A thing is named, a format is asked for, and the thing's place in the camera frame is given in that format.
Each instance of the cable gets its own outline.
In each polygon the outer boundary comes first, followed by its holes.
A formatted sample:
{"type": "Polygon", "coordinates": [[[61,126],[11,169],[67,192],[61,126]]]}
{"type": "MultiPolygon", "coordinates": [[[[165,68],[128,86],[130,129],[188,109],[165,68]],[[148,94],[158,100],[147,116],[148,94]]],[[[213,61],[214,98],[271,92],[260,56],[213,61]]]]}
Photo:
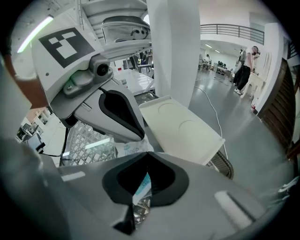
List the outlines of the cable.
{"type": "MultiPolygon", "coordinates": [[[[217,113],[217,111],[215,110],[214,106],[211,104],[210,98],[208,97],[208,95],[206,94],[206,92],[205,92],[205,91],[203,91],[201,88],[198,88],[198,87],[196,87],[196,86],[194,86],[194,88],[200,89],[202,92],[204,92],[204,94],[206,95],[207,99],[209,100],[209,102],[210,102],[210,105],[211,105],[212,109],[213,109],[213,110],[215,111],[215,113],[216,113],[216,117],[217,117],[217,123],[218,123],[218,125],[219,125],[219,128],[220,128],[221,137],[223,138],[222,128],[221,128],[221,125],[220,125],[220,123],[219,123],[218,113],[217,113]]],[[[223,144],[223,146],[224,146],[224,150],[225,150],[226,158],[228,159],[228,155],[227,155],[227,151],[226,151],[225,143],[223,144]]]]}
{"type": "Polygon", "coordinates": [[[41,153],[41,154],[47,155],[47,156],[50,156],[50,157],[56,157],[56,158],[61,157],[62,154],[63,154],[63,153],[65,152],[65,150],[66,150],[68,134],[69,134],[69,128],[66,128],[64,145],[62,146],[62,150],[61,150],[61,153],[60,153],[59,155],[51,155],[51,154],[46,154],[46,153],[41,153]]]}

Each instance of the gray floor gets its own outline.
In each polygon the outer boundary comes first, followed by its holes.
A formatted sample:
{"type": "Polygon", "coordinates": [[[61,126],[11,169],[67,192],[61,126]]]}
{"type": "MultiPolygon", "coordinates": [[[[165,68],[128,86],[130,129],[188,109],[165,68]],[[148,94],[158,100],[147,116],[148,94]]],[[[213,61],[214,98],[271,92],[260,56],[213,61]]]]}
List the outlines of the gray floor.
{"type": "MultiPolygon", "coordinates": [[[[199,71],[195,86],[204,90],[215,107],[233,180],[266,206],[281,198],[278,189],[293,179],[293,165],[267,127],[251,112],[249,99],[240,99],[227,77],[199,71]]],[[[220,134],[216,114],[205,94],[194,88],[189,109],[220,134]]]]}

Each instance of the black rubber seal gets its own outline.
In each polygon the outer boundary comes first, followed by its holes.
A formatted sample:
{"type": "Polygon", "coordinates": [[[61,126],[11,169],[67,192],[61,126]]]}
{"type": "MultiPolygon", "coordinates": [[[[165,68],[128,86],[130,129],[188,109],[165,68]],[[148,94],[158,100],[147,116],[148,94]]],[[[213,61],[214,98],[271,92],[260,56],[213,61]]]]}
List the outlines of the black rubber seal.
{"type": "Polygon", "coordinates": [[[131,160],[109,170],[102,185],[112,201],[130,206],[146,173],[151,179],[151,207],[173,204],[189,185],[188,175],[181,167],[153,152],[133,154],[131,160]]]}
{"type": "Polygon", "coordinates": [[[145,137],[145,132],[123,93],[115,90],[104,92],[99,98],[99,108],[106,116],[134,132],[141,139],[145,137]]]}

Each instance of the white plastic tray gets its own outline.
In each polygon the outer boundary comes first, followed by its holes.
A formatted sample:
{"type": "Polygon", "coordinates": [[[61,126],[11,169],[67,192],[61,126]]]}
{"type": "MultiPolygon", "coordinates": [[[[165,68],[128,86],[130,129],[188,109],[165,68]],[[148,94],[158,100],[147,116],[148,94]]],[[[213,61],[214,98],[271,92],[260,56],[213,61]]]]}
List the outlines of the white plastic tray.
{"type": "Polygon", "coordinates": [[[172,156],[206,165],[225,142],[170,96],[143,103],[140,109],[162,149],[172,156]]]}

